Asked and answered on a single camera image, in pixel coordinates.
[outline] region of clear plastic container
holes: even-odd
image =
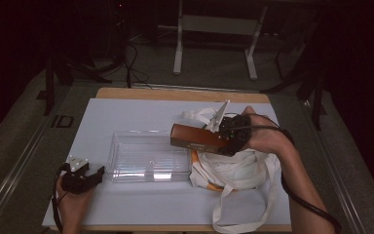
[[[171,146],[169,135],[163,131],[115,132],[107,174],[113,182],[189,180],[190,151]]]

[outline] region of white bag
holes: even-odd
[[[280,166],[275,154],[251,149],[238,152],[233,157],[193,151],[190,174],[193,186],[221,191],[220,202],[213,211],[214,230],[220,233],[244,233],[255,231],[266,223],[277,200],[279,187],[275,180],[275,172]],[[270,180],[267,207],[260,220],[228,226],[217,224],[221,219],[223,199],[226,196],[233,190],[257,188],[267,179]]]

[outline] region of dark background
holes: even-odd
[[[186,10],[206,10],[208,13],[209,7],[203,2],[192,0]],[[253,16],[251,11],[237,13],[236,7],[243,7],[226,5],[229,2],[207,1],[218,6],[211,8],[216,16]],[[55,30],[63,35],[52,39],[58,40],[70,55],[91,59],[88,45],[77,38],[85,29],[71,7],[73,3],[71,0],[0,1],[0,122],[31,78],[45,67],[51,38],[49,32]],[[252,3],[241,1],[240,4]],[[126,14],[130,15],[130,22],[153,38],[157,24],[176,25],[177,1],[131,1],[129,9]],[[102,19],[102,8],[98,10]],[[265,32],[279,32],[286,20],[286,12],[287,8],[271,8],[264,25]],[[63,27],[53,21],[59,18],[67,22]],[[311,40],[315,51],[308,57],[327,59],[325,89],[332,94],[335,106],[374,177],[374,1],[354,1],[350,7],[326,11],[316,36]]]

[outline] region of gray floor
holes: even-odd
[[[136,87],[173,86],[257,93],[281,81],[275,63],[281,41],[270,36],[262,37],[257,44],[254,58],[259,79],[256,81],[248,79],[240,44],[203,44],[187,39],[182,72],[174,76],[173,33],[164,32],[156,44],[149,43],[142,36],[133,39],[132,43],[137,48],[133,75],[140,80],[148,78],[134,84]],[[134,55],[134,50],[129,48],[129,60]],[[293,60],[281,68],[288,69]],[[126,72],[122,67],[105,77],[114,80],[111,86],[124,87]],[[343,233],[374,233],[374,182],[333,106],[331,95],[324,94],[322,103],[326,115],[320,117],[322,130],[318,132],[309,123],[310,108],[295,96],[298,85],[270,96],[280,124],[294,134],[305,155],[326,156],[304,157],[303,160],[326,206],[341,220]],[[8,191],[4,195],[0,193],[0,233],[44,231],[41,222],[49,204],[54,172],[65,160],[88,99],[93,98],[102,86],[77,75],[72,87],[56,86],[57,106],[50,116],[43,116],[45,102],[36,99],[39,91],[45,89],[43,71],[30,82],[8,113],[0,125],[0,188]],[[288,113],[293,113],[294,109],[301,110],[297,112],[299,115],[289,116]],[[69,129],[50,128],[55,115],[74,116],[73,126]]]

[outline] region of brown box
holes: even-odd
[[[173,146],[219,153],[219,149],[226,147],[228,142],[221,139],[218,133],[205,129],[178,124],[174,124],[171,129],[170,144]]]

